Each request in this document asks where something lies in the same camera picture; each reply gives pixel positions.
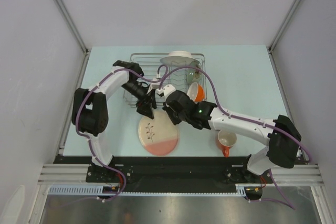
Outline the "white bowl orange outside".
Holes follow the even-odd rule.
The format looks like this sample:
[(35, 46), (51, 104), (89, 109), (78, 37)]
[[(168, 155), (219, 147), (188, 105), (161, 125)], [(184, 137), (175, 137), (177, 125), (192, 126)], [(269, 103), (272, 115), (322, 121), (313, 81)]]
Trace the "white bowl orange outside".
[(196, 82), (190, 85), (187, 95), (194, 102), (202, 102), (205, 99), (205, 92), (202, 86)]

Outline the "pink beige leaf plate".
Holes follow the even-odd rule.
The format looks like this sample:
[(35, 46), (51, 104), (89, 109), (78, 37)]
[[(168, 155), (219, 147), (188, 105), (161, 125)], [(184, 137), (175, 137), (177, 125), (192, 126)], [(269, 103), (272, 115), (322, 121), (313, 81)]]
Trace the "pink beige leaf plate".
[(168, 114), (163, 110), (154, 111), (154, 119), (143, 116), (138, 125), (141, 145), (155, 156), (165, 156), (177, 147), (180, 132)]

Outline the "green ceramic bowl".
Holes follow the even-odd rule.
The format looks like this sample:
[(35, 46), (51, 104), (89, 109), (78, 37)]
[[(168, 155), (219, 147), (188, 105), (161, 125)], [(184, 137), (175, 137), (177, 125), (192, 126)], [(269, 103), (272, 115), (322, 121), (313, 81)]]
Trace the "green ceramic bowl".
[(200, 68), (200, 63), (198, 61), (193, 61), (186, 68), (186, 82), (187, 84), (192, 84), (194, 82), (199, 82), (201, 79), (201, 73), (196, 70)]

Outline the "metal wire dish rack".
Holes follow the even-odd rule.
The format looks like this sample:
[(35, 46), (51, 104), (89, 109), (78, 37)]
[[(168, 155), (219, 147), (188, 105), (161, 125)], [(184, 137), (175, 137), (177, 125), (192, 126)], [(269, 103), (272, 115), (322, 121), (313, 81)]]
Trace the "metal wire dish rack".
[[(205, 57), (203, 54), (192, 53), (192, 59), (183, 60), (182, 58), (175, 58), (175, 60), (165, 60), (168, 53), (133, 53), (130, 57), (131, 62), (138, 63), (144, 72), (144, 77), (153, 79), (156, 77), (157, 69), (160, 65), (165, 64), (168, 66), (168, 71), (172, 71), (180, 66), (188, 66), (190, 64), (205, 71)], [(196, 72), (196, 77), (191, 80), (191, 69), (182, 69), (172, 73), (163, 82), (163, 86), (172, 84), (177, 90), (187, 92), (193, 82), (197, 82), (204, 91), (204, 100), (207, 99), (207, 84), (206, 77)]]

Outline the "white scalloped plate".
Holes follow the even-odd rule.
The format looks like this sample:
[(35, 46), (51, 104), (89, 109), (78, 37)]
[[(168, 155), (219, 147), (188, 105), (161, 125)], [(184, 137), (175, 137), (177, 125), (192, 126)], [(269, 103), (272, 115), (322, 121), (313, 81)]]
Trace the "white scalloped plate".
[(175, 67), (188, 66), (193, 62), (200, 64), (199, 61), (188, 51), (173, 51), (167, 56), (161, 58), (160, 62), (163, 65)]

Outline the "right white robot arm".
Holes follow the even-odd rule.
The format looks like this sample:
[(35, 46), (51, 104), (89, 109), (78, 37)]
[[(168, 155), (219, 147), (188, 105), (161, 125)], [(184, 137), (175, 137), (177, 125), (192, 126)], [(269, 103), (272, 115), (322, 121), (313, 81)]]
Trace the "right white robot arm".
[(196, 103), (180, 90), (163, 88), (158, 94), (165, 99), (163, 109), (173, 124), (186, 122), (199, 130), (224, 130), (263, 144), (261, 151), (247, 158), (242, 169), (245, 181), (254, 183), (265, 171), (274, 167), (294, 167), (301, 135), (287, 116), (279, 115), (274, 120), (258, 119), (232, 114), (215, 103)]

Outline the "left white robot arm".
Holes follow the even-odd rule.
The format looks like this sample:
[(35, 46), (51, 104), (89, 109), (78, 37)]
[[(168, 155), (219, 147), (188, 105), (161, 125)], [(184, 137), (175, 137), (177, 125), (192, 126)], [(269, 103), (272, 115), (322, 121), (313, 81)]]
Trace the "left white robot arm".
[(136, 108), (140, 115), (154, 118), (156, 109), (155, 92), (138, 81), (145, 80), (144, 72), (138, 63), (118, 60), (111, 71), (95, 86), (89, 89), (78, 88), (74, 93), (72, 124), (78, 135), (86, 138), (91, 151), (91, 160), (100, 166), (98, 176), (105, 182), (115, 178), (116, 169), (109, 165), (113, 154), (108, 148), (105, 129), (108, 126), (108, 100), (123, 88), (137, 98)]

